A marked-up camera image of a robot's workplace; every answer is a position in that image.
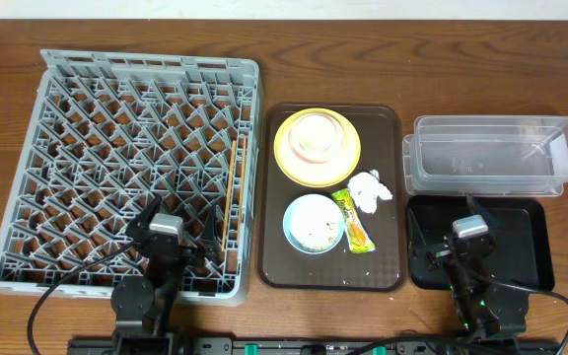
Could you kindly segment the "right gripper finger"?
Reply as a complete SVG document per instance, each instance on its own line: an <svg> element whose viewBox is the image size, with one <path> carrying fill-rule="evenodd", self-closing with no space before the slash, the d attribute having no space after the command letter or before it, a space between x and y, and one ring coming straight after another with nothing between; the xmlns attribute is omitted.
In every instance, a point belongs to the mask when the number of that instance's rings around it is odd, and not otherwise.
<svg viewBox="0 0 568 355"><path fill-rule="evenodd" d="M469 211L473 215L479 215L484 220L489 230L499 229L499 221L485 207L483 207L474 196L468 194L466 196L466 203Z"/></svg>
<svg viewBox="0 0 568 355"><path fill-rule="evenodd" d="M426 252L427 242L424 238L421 224L426 224L426 216L421 209L409 209L407 225L409 237L409 257L415 259Z"/></svg>

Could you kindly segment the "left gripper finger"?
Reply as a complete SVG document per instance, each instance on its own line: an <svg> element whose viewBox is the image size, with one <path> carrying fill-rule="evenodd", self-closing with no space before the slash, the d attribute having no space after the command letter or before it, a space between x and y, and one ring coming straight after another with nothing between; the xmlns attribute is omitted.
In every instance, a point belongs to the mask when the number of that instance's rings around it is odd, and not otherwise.
<svg viewBox="0 0 568 355"><path fill-rule="evenodd" d="M161 202L161 197L156 195L153 201L128 223L125 232L128 238L133 242L146 242L155 235L150 225L155 215L160 211Z"/></svg>
<svg viewBox="0 0 568 355"><path fill-rule="evenodd" d="M216 205L210 207L200 235L202 249L208 259L216 259L220 252L216 230L216 208Z"/></svg>

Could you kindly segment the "green orange snack wrapper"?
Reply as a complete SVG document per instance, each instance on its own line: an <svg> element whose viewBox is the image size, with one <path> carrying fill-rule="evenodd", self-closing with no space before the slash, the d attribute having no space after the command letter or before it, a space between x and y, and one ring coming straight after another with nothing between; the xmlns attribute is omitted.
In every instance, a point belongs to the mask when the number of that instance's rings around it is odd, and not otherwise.
<svg viewBox="0 0 568 355"><path fill-rule="evenodd" d="M355 254L374 251L376 245L364 229L349 190L337 190L331 197L342 213L350 251Z"/></svg>

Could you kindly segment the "white paper napkin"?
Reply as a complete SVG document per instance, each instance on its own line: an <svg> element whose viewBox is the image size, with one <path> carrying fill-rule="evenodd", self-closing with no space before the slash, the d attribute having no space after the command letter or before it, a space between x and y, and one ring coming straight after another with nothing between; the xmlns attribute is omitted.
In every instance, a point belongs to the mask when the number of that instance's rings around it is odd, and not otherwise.
<svg viewBox="0 0 568 355"><path fill-rule="evenodd" d="M393 194L380 180L377 170L361 172L352 177L347 184L355 206L363 213L374 214L379 200L393 200Z"/></svg>

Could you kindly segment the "pink plastic bowl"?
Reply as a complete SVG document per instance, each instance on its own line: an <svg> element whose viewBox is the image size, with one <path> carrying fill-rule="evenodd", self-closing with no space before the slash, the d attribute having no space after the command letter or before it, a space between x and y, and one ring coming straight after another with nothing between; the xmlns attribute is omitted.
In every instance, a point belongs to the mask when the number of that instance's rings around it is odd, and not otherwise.
<svg viewBox="0 0 568 355"><path fill-rule="evenodd" d="M289 144L302 160L320 164L339 154L344 131L338 120L325 113L307 113L297 118L289 132Z"/></svg>

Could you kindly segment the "white plastic cup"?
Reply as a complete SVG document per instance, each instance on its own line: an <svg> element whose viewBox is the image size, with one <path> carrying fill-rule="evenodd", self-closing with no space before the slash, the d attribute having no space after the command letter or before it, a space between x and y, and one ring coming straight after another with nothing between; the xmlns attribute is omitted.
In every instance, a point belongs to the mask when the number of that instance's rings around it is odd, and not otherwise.
<svg viewBox="0 0 568 355"><path fill-rule="evenodd" d="M337 121L323 114L304 115L295 122L293 138L307 155L327 154L342 143Z"/></svg>

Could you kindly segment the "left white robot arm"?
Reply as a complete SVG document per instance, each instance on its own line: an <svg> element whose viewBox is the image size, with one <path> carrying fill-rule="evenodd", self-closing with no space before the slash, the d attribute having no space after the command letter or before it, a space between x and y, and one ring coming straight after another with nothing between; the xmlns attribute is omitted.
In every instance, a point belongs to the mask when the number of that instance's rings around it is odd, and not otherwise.
<svg viewBox="0 0 568 355"><path fill-rule="evenodd" d="M216 209L210 208L202 229L205 240L194 247L182 240L183 221L161 211L157 196L126 227L135 250L148 259L142 276L124 278L114 287L116 315L111 354L191 354L191 341L170 327L170 317L189 267L202 267L221 247L216 238Z"/></svg>

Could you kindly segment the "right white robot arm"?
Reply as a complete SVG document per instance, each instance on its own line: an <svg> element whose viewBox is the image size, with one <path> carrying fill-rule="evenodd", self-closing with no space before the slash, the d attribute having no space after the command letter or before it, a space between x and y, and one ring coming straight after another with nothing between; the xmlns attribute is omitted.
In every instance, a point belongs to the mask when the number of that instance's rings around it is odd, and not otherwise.
<svg viewBox="0 0 568 355"><path fill-rule="evenodd" d="M529 295L492 280L484 259L501 223L471 195L462 203L416 196L407 204L411 254L427 273L443 273L460 321L475 340L514 338L527 329Z"/></svg>

